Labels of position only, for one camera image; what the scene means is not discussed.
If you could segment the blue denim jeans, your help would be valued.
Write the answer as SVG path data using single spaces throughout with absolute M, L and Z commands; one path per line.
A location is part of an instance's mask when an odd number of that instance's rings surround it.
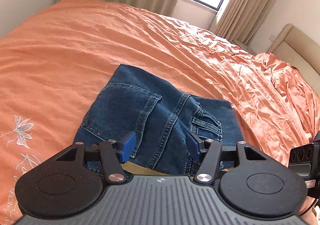
M 242 140 L 230 102 L 182 92 L 122 64 L 85 114 L 74 140 L 92 146 L 129 132 L 136 134 L 130 161 L 170 175 L 194 175 L 199 169 L 185 144 L 188 132 L 225 146 Z

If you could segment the orange bed cover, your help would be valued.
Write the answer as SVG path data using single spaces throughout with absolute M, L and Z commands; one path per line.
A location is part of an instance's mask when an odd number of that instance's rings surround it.
M 62 0 L 1 38 L 1 224 L 21 217 L 18 178 L 71 144 L 120 64 L 230 101 L 245 140 L 282 164 L 319 131 L 319 96 L 276 56 L 147 10 Z

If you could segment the beige headboard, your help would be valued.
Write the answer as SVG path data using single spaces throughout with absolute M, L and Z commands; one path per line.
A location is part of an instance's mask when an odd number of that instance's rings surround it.
M 301 73 L 319 75 L 319 44 L 291 23 L 284 26 L 267 53 L 295 66 Z

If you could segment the right beige curtain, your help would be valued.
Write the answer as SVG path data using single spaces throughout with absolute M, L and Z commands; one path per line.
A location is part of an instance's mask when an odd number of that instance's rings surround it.
M 210 31 L 228 41 L 249 44 L 276 0 L 227 0 Z

